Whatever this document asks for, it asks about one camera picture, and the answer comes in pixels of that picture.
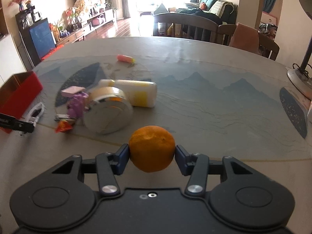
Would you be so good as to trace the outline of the dark cabinet with blue panel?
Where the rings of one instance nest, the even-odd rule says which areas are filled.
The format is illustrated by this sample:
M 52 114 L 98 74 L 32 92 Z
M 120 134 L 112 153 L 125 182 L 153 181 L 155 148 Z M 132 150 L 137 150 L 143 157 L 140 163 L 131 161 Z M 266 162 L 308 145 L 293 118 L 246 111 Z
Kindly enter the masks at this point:
M 56 47 L 48 19 L 42 19 L 39 12 L 31 6 L 15 15 L 19 35 L 32 67 Z

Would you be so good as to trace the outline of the grey desk lamp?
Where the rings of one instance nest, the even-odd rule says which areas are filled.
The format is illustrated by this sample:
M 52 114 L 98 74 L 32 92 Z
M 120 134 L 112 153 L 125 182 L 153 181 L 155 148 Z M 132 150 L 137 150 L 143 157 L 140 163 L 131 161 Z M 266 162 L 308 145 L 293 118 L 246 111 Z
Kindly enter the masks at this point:
M 299 0 L 299 3 L 305 14 L 311 19 L 311 0 Z M 301 65 L 293 64 L 293 68 L 287 72 L 287 76 L 291 83 L 309 100 L 311 100 L 311 77 L 306 67 L 309 66 L 311 57 L 311 39 L 309 40 L 307 50 Z

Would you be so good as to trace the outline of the red storage box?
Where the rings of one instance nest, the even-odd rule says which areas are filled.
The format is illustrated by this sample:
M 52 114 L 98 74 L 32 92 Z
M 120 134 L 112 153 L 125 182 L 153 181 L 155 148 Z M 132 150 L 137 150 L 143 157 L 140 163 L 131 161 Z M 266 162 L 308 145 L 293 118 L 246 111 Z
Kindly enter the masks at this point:
M 20 120 L 42 89 L 36 73 L 32 71 L 12 75 L 1 86 L 1 113 Z M 8 134 L 12 131 L 1 130 Z

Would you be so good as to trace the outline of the purple toy figure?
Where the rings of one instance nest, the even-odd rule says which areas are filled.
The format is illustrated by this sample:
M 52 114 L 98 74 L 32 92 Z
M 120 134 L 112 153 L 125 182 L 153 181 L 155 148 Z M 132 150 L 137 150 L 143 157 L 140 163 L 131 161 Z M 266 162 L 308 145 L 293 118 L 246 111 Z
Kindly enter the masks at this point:
M 69 118 L 79 119 L 83 116 L 88 96 L 85 92 L 79 92 L 70 98 L 67 104 L 67 115 Z

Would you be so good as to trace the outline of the silver nail clipper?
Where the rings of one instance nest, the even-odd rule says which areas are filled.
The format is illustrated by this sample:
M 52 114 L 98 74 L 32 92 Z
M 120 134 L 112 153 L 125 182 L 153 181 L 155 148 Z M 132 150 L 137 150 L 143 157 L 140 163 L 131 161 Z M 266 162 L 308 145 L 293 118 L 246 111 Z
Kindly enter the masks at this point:
M 61 120 L 68 120 L 70 119 L 70 116 L 67 115 L 67 114 L 56 114 L 55 117 L 54 117 L 54 121 L 55 122 L 59 122 Z

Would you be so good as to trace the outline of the red orange candy packet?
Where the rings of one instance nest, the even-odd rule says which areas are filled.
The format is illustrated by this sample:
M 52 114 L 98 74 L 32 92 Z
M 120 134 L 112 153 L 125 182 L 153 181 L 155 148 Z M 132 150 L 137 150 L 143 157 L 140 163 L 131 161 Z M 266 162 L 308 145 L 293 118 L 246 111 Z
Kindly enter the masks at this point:
M 58 122 L 58 126 L 55 129 L 56 133 L 67 133 L 73 130 L 76 121 L 72 119 L 62 119 Z

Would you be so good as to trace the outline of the wooden chair with pink cloth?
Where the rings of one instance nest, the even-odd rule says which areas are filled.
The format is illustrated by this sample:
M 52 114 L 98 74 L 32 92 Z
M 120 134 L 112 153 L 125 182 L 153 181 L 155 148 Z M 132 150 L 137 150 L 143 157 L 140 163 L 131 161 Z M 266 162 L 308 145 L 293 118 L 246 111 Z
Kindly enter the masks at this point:
M 234 24 L 224 24 L 218 26 L 216 43 L 229 46 L 230 40 L 236 25 Z M 271 60 L 276 60 L 279 46 L 269 37 L 264 34 L 259 33 L 259 49 L 258 54 Z

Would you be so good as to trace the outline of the pink flower vase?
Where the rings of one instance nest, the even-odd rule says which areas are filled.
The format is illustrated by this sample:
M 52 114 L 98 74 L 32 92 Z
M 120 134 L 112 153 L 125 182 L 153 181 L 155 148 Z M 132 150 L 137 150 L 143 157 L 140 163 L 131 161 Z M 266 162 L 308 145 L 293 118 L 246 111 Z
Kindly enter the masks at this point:
M 24 10 L 24 6 L 23 6 L 23 3 L 25 2 L 26 0 L 10 0 L 9 3 L 8 3 L 8 7 L 12 6 L 13 4 L 17 4 L 19 6 L 19 11 L 23 11 Z

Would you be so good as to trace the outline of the patterned table mat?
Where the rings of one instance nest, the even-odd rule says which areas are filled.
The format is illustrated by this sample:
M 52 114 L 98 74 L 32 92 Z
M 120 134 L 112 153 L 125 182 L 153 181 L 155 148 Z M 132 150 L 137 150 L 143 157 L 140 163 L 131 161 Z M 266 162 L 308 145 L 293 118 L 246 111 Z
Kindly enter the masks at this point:
M 42 123 L 54 127 L 54 116 L 66 110 L 61 91 L 87 89 L 102 79 L 132 79 L 157 84 L 154 108 L 134 108 L 131 123 L 107 135 L 78 124 L 74 134 L 122 144 L 138 128 L 157 125 L 171 132 L 178 144 L 212 155 L 233 154 L 252 159 L 305 159 L 311 134 L 305 111 L 292 97 L 286 79 L 216 63 L 169 62 L 140 57 L 135 65 L 112 56 L 47 61 L 35 68 L 46 109 Z

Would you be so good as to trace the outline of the dark wooden dining chair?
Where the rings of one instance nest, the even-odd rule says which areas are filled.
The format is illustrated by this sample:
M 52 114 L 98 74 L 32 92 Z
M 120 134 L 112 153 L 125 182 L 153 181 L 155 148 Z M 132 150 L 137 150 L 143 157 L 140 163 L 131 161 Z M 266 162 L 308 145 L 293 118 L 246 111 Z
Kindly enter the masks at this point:
M 153 36 L 216 42 L 218 25 L 210 19 L 183 13 L 161 13 L 153 18 Z

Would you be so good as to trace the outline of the red crate on floor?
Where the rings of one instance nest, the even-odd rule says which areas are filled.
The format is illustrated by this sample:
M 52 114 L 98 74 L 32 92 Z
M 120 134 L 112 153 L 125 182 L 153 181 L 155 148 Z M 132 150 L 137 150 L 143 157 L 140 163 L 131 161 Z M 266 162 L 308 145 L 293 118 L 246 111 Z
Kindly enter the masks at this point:
M 61 45 L 56 46 L 55 48 L 52 48 L 52 49 L 48 52 L 48 54 L 46 54 L 45 56 L 43 56 L 43 57 L 41 58 L 41 61 L 44 61 L 45 59 L 47 59 L 48 57 L 50 57 L 52 54 L 54 54 L 56 51 L 60 50 L 60 49 L 63 48 L 63 47 L 64 47 L 64 45 L 61 44 Z

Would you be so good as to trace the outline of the orange fruit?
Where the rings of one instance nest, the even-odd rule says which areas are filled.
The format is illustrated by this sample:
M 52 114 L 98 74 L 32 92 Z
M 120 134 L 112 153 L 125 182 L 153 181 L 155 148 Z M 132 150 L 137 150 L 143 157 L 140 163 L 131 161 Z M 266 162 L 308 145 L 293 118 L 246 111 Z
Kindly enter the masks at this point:
M 159 126 L 139 128 L 129 139 L 130 159 L 146 173 L 167 168 L 174 158 L 175 147 L 172 134 Z

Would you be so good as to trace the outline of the long tv console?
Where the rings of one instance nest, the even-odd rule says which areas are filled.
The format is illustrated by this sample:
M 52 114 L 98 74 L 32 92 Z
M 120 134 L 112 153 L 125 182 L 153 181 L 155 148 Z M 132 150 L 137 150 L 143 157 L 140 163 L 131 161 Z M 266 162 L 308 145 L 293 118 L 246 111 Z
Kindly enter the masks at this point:
M 97 29 L 104 26 L 107 23 L 116 22 L 116 11 L 114 9 L 107 9 L 98 13 L 91 15 L 86 22 L 81 23 L 81 27 L 73 30 L 68 36 L 60 39 L 56 43 L 56 46 L 66 45 L 74 43 L 80 40 L 85 40 L 86 36 L 92 32 L 97 32 Z

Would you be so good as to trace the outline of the white yellow-labelled bottle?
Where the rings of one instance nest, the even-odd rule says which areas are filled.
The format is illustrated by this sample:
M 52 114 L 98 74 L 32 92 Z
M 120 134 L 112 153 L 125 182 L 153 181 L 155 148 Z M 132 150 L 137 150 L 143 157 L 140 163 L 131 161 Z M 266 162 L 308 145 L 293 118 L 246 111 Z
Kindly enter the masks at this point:
M 151 81 L 102 79 L 100 87 L 122 90 L 132 106 L 153 108 L 157 100 L 157 84 Z

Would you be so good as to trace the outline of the pink cylinder with yellow tip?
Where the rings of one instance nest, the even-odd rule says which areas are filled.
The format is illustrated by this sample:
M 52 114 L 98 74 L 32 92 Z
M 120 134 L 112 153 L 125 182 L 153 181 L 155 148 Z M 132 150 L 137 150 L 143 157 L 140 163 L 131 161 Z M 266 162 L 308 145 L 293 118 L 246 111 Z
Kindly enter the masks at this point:
M 121 55 L 121 54 L 117 55 L 117 60 L 120 62 L 126 62 L 130 64 L 135 63 L 135 59 L 133 57 Z

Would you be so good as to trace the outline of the purple block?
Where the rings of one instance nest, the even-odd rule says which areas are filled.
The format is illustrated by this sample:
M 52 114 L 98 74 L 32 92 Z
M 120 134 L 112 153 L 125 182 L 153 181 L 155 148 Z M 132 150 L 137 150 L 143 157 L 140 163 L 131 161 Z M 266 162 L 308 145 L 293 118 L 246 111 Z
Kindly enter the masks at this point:
M 70 86 L 68 88 L 65 88 L 63 90 L 61 90 L 61 95 L 63 97 L 67 97 L 67 98 L 71 98 L 74 95 L 83 92 L 85 90 L 84 87 L 78 87 L 78 86 Z

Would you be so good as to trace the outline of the white cupboard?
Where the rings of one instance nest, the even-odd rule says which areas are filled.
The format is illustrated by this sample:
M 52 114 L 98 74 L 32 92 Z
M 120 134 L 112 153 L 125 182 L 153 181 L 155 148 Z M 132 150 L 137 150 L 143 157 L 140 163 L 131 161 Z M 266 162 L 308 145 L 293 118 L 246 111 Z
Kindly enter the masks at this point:
M 12 75 L 26 71 L 12 35 L 7 34 L 0 41 L 0 86 Z

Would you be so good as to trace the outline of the pink cloth on chair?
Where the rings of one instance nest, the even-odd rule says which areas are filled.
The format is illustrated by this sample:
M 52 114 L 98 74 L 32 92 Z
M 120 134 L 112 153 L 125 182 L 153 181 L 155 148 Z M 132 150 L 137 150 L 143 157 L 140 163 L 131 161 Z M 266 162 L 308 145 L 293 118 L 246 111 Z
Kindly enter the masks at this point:
M 255 28 L 237 23 L 234 34 L 231 37 L 230 47 L 258 54 L 259 33 Z

